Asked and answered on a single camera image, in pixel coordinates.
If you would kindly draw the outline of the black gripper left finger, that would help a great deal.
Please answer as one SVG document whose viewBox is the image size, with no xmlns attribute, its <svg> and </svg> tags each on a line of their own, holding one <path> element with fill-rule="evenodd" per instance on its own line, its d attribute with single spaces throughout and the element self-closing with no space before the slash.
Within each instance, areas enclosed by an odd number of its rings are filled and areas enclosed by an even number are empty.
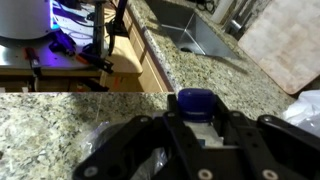
<svg viewBox="0 0 320 180">
<path fill-rule="evenodd" d="M 205 149 L 170 112 L 133 117 L 76 167 L 72 180 L 130 180 L 156 149 L 165 151 L 167 162 L 151 180 L 200 180 L 207 169 Z"/>
</svg>

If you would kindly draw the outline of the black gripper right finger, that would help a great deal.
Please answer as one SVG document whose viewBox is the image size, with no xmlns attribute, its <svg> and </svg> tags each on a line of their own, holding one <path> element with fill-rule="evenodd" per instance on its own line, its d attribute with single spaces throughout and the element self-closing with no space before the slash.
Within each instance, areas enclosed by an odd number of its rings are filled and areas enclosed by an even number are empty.
<svg viewBox="0 0 320 180">
<path fill-rule="evenodd" d="M 320 180 L 320 138 L 273 115 L 256 120 L 215 99 L 211 152 L 219 180 Z"/>
</svg>

